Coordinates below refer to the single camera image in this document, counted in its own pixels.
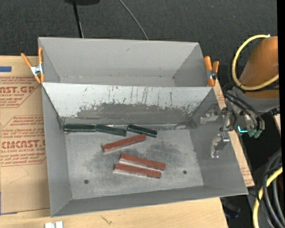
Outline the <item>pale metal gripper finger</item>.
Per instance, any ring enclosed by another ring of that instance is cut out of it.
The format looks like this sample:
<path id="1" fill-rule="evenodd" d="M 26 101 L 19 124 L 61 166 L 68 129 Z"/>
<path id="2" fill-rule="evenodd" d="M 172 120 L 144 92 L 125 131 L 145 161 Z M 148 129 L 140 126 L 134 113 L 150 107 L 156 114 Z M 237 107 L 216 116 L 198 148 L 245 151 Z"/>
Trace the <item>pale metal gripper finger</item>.
<path id="1" fill-rule="evenodd" d="M 205 112 L 203 116 L 200 117 L 200 124 L 206 124 L 207 122 L 214 122 L 220 116 L 225 116 L 227 114 L 227 109 L 220 109 L 218 104 L 211 105 Z"/>
<path id="2" fill-rule="evenodd" d="M 219 158 L 219 152 L 229 144 L 230 138 L 228 133 L 218 133 L 213 139 L 210 147 L 210 156 L 212 159 Z"/>

